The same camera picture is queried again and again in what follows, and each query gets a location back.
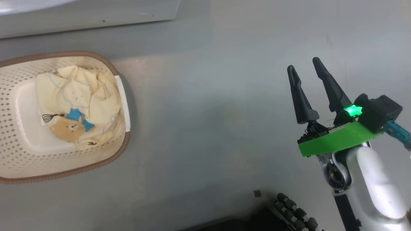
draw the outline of green led light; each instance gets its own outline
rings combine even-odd
[[[347,107],[345,110],[348,112],[348,114],[352,117],[356,117],[361,115],[363,112],[361,111],[363,108],[362,107],[357,107],[354,104]]]

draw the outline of small black square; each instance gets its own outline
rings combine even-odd
[[[254,190],[254,197],[261,197],[261,191],[260,190]]]

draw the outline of brown basket rim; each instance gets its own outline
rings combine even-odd
[[[113,73],[113,75],[118,75],[117,70],[115,67],[104,57],[88,52],[88,51],[67,51],[67,52],[55,52],[55,53],[46,53],[46,54],[39,54],[39,55],[29,55],[29,56],[23,56],[19,58],[13,58],[5,61],[0,62],[0,68],[14,65],[14,64],[19,64],[23,62],[30,62],[30,61],[36,61],[36,60],[42,60],[42,59],[49,59],[49,58],[60,58],[60,57],[91,57],[95,58],[102,63],[104,63],[110,71]],[[52,179],[57,179],[57,178],[62,178],[66,176],[72,176],[74,174],[78,173],[83,173],[89,170],[96,169],[98,167],[104,166],[106,164],[109,164],[113,162],[115,159],[117,159],[126,149],[127,144],[130,140],[130,132],[126,132],[124,135],[124,141],[121,144],[120,148],[114,155],[110,156],[107,159],[104,159],[102,161],[89,164],[80,168],[76,169],[71,169],[59,173],[52,173],[52,174],[46,174],[46,175],[41,175],[41,176],[31,176],[31,177],[22,177],[22,178],[5,178],[0,176],[0,183],[2,184],[22,184],[22,183],[32,183],[32,182],[39,182],[39,181],[44,181],[44,180],[52,180]]]

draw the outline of plastic basket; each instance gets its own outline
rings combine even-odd
[[[126,124],[124,133],[101,146],[87,150],[68,148],[60,152],[33,151],[28,148],[21,128],[20,115],[16,112],[17,101],[24,101],[19,99],[19,94],[32,93],[20,86],[27,81],[33,81],[32,79],[40,73],[70,65],[113,74],[122,100],[122,114]],[[36,121],[40,123],[39,113],[32,112],[30,116],[38,116]],[[0,62],[0,183],[17,184],[50,180],[106,165],[123,153],[129,142],[129,130],[130,118],[123,85],[117,70],[103,57],[90,52],[59,52]]]

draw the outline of cartoon bear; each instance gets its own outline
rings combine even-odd
[[[50,127],[51,132],[58,138],[70,142],[78,143],[79,138],[85,133],[85,127],[80,122],[61,117]]]

